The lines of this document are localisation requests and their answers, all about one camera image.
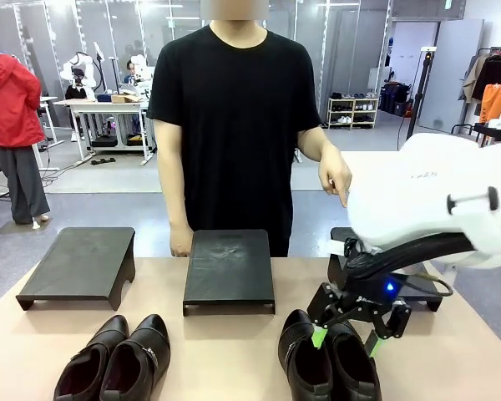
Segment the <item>person's right hand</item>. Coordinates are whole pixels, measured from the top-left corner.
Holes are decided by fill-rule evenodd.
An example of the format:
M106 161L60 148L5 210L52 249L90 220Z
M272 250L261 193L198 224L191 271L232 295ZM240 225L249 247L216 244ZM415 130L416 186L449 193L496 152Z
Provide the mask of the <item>person's right hand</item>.
M170 252L174 257L188 257L191 251L191 245L194 232L185 225L170 227Z

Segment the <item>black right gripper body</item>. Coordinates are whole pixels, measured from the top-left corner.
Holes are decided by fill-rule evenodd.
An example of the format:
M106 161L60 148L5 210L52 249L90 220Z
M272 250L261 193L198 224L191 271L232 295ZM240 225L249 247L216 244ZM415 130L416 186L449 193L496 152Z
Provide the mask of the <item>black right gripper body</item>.
M392 322L407 321L407 304L399 296L406 280L407 276L402 273L356 278L355 272L345 267L342 283L338 285L341 296L337 304L337 321L372 322L374 316L383 317L388 312Z

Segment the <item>person's left hand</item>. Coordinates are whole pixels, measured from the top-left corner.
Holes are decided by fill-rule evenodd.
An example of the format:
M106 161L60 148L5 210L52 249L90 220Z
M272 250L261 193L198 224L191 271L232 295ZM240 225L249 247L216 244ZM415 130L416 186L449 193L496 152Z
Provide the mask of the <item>person's left hand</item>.
M332 146L321 152L318 174L322 189L328 195L337 195L342 206L347 207L352 173L339 149Z

